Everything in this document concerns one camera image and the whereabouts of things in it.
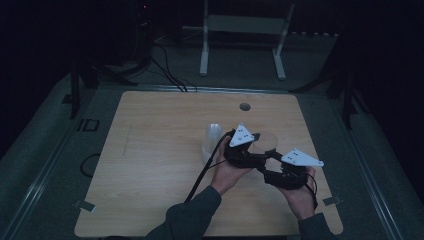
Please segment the person's right hand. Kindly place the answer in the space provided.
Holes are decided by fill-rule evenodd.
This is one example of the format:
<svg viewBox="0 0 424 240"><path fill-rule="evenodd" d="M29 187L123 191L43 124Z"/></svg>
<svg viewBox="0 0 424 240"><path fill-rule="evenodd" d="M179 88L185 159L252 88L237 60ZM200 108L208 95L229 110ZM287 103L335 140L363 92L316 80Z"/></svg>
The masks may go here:
<svg viewBox="0 0 424 240"><path fill-rule="evenodd" d="M307 167L306 170L307 183L300 189L285 190L279 188L298 221L315 215L315 169Z"/></svg>

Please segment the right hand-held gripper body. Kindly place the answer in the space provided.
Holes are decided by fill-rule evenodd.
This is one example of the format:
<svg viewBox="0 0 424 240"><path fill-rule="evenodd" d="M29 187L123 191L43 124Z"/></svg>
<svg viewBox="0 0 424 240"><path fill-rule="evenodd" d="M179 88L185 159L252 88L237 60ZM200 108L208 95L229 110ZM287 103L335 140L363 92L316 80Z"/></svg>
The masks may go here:
<svg viewBox="0 0 424 240"><path fill-rule="evenodd" d="M297 148L293 148L287 154L283 155L279 162L281 163L281 171L275 172L268 170L264 174L264 181L267 184L285 190L297 190L307 183L307 167L324 166L323 161Z"/></svg>

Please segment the black tripod stand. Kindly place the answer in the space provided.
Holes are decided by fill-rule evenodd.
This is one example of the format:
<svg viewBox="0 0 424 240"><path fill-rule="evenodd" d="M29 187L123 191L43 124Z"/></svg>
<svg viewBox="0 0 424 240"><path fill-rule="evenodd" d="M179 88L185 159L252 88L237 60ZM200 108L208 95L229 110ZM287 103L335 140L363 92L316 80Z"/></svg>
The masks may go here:
<svg viewBox="0 0 424 240"><path fill-rule="evenodd" d="M360 109L366 113L369 112L364 103L354 90L355 71L349 64L340 64L326 62L318 74L318 77L311 82L290 90L290 93L305 93L319 85L329 82L325 95L329 99L338 99L342 97L342 121L348 130L352 129L351 115L357 114L354 101L357 101Z"/></svg>
<svg viewBox="0 0 424 240"><path fill-rule="evenodd" d="M137 86L137 83L131 82L125 79L120 74L107 68L105 65L96 62L92 58L87 56L78 57L75 56L71 61L70 79L71 79L71 92L67 94L62 100L65 104L71 105L70 118L74 119L80 110L80 80L83 80L84 84L88 88L96 88L99 85L99 81L96 77L91 79L84 79L83 75L87 75L90 69L94 68L100 73L110 76L113 80L126 86Z"/></svg>

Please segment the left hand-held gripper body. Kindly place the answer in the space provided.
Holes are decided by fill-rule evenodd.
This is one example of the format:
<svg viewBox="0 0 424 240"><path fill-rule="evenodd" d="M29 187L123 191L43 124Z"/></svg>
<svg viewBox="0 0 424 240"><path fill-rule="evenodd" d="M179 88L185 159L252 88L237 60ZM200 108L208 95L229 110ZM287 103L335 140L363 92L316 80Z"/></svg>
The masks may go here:
<svg viewBox="0 0 424 240"><path fill-rule="evenodd" d="M230 165L237 168L255 168L258 161L249 161L249 148L254 141L253 134L240 123L230 132L230 140L226 146L224 157Z"/></svg>

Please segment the dark equipment tower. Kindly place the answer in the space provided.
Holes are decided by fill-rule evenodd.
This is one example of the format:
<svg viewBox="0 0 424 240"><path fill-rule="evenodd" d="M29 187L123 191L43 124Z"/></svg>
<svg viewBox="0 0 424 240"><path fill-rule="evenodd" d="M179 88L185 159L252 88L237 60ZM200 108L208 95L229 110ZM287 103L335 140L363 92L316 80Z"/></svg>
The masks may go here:
<svg viewBox="0 0 424 240"><path fill-rule="evenodd" d="M137 63L145 63L150 57L152 8L150 0L133 0L136 23L134 57Z"/></svg>

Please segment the person's left hand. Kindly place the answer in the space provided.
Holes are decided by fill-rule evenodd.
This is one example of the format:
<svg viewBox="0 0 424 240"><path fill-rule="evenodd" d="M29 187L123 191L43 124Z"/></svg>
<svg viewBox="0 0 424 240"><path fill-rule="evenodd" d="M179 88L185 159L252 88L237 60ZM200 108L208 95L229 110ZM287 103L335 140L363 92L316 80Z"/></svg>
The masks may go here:
<svg viewBox="0 0 424 240"><path fill-rule="evenodd" d="M218 157L216 159L217 166L210 183L210 186L221 196L234 187L243 175L251 171L251 168L237 168L227 162L224 152L229 140L230 138L226 137L219 146Z"/></svg>

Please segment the white metal stand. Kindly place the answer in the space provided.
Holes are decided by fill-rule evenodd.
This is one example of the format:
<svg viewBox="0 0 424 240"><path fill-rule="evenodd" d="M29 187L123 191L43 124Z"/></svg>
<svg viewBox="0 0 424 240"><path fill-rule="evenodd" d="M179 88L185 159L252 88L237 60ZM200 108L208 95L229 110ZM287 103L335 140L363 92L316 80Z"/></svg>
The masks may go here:
<svg viewBox="0 0 424 240"><path fill-rule="evenodd" d="M216 15L209 13L209 0L204 0L203 10L203 47L200 59L199 74L206 76L208 74L209 61L209 36L210 32L236 32L236 33L252 33L252 34L274 34L279 35L279 42L272 49L272 56L279 80L286 79L286 73L283 67L282 49L289 26L295 4L288 6L286 16L283 18L269 17L249 17L249 16L232 16L232 15Z"/></svg>

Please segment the stack of clear plastic cups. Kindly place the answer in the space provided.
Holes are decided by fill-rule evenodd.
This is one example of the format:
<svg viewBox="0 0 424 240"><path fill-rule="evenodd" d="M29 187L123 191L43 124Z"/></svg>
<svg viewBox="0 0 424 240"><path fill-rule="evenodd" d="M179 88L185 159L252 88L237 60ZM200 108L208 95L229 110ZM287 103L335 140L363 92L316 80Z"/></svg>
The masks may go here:
<svg viewBox="0 0 424 240"><path fill-rule="evenodd" d="M205 137L202 143L202 162L206 164L212 156L216 145L222 136L222 128L217 123L209 124L205 130Z"/></svg>

